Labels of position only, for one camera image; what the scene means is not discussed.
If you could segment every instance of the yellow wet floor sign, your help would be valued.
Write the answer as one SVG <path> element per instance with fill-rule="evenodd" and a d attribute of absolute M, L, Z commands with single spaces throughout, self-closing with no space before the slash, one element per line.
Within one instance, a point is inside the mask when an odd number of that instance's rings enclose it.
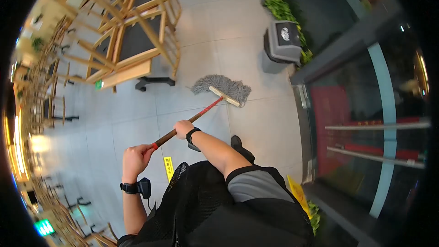
<path fill-rule="evenodd" d="M 302 209 L 306 212 L 308 217 L 313 218 L 310 213 L 310 208 L 308 207 L 308 202 L 305 198 L 305 193 L 303 192 L 302 186 L 295 182 L 289 175 L 287 175 L 288 184 L 290 185 L 291 193 L 294 195 L 297 201 L 299 201 Z"/>
<path fill-rule="evenodd" d="M 170 156 L 164 157 L 166 175 L 168 176 L 168 182 L 171 182 L 171 178 L 174 175 L 174 167 L 172 166 L 172 158 Z"/>

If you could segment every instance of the green exit sign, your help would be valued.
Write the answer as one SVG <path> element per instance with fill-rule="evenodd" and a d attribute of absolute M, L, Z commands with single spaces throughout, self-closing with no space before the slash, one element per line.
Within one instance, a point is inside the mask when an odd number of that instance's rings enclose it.
<path fill-rule="evenodd" d="M 55 230 L 52 228 L 51 223 L 47 219 L 40 220 L 33 224 L 35 229 L 40 233 L 41 236 L 46 236 L 55 233 Z"/>
<path fill-rule="evenodd" d="M 104 86 L 104 83 L 102 82 L 102 79 L 100 79 L 94 83 L 95 90 L 100 90 L 103 86 Z"/>

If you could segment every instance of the hand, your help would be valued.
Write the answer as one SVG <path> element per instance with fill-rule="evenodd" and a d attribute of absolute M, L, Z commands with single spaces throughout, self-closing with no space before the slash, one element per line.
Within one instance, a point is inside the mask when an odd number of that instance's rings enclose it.
<path fill-rule="evenodd" d="M 180 120 L 174 125 L 174 129 L 177 131 L 177 137 L 181 140 L 185 140 L 186 134 L 193 128 L 194 125 L 192 125 L 192 122 L 189 120 Z"/>
<path fill-rule="evenodd" d="M 152 144 L 142 144 L 126 149 L 122 160 L 122 183 L 136 183 L 137 176 L 148 166 L 154 151 Z"/>

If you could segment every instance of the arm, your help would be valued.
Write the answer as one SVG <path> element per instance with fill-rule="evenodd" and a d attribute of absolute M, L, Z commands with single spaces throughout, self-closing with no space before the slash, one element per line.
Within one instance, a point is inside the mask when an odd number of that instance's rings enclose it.
<path fill-rule="evenodd" d="M 186 139 L 186 134 L 194 128 L 194 125 L 187 120 L 182 120 L 177 122 L 174 128 L 177 131 L 177 137 L 184 140 Z M 252 165 L 230 145 L 204 132 L 198 131 L 193 133 L 192 143 L 222 173 L 224 178 L 227 178 L 236 169 Z"/>
<path fill-rule="evenodd" d="M 137 176 L 148 166 L 152 145 L 129 147 L 123 154 L 122 183 L 136 183 Z M 147 214 L 140 194 L 130 195 L 123 192 L 123 221 L 127 234 L 136 235 L 146 222 Z"/>

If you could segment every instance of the black mesh vest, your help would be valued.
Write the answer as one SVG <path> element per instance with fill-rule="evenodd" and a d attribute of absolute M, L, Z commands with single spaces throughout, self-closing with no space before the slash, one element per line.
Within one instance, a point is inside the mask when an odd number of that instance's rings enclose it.
<path fill-rule="evenodd" d="M 275 168 L 255 167 L 269 172 L 286 190 Z M 297 201 L 235 203 L 223 175 L 208 161 L 201 161 L 178 166 L 155 216 L 145 222 L 132 246 L 299 247 L 312 246 L 313 237 L 310 221 Z"/>

